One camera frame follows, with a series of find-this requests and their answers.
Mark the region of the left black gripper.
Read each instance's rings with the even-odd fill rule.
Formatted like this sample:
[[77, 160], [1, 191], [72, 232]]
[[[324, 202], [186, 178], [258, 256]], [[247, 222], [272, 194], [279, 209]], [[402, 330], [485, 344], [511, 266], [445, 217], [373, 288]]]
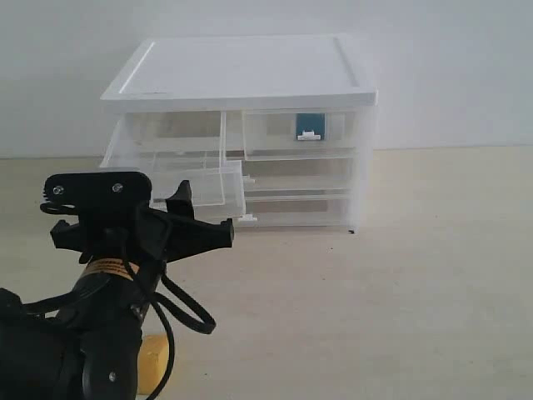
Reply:
[[56, 248], [81, 253], [82, 263], [121, 246], [127, 249], [130, 258], [146, 257], [168, 263], [232, 247], [231, 219], [218, 224], [195, 219], [188, 180], [182, 180], [165, 203], [165, 211], [143, 204], [123, 210], [80, 213], [76, 224], [57, 222], [50, 232], [52, 241]]

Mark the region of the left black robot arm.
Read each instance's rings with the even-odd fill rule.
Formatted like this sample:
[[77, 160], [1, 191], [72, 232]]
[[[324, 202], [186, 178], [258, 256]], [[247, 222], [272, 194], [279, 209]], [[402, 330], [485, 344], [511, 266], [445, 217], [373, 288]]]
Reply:
[[167, 265], [229, 248], [231, 220], [199, 221], [188, 181], [164, 210], [151, 206], [143, 173], [78, 172], [49, 177], [44, 213], [58, 216], [56, 248], [79, 253], [73, 289], [24, 303], [1, 292], [1, 396], [4, 399], [133, 399], [147, 311], [160, 318], [168, 350], [170, 319], [201, 334], [216, 322], [167, 276]]

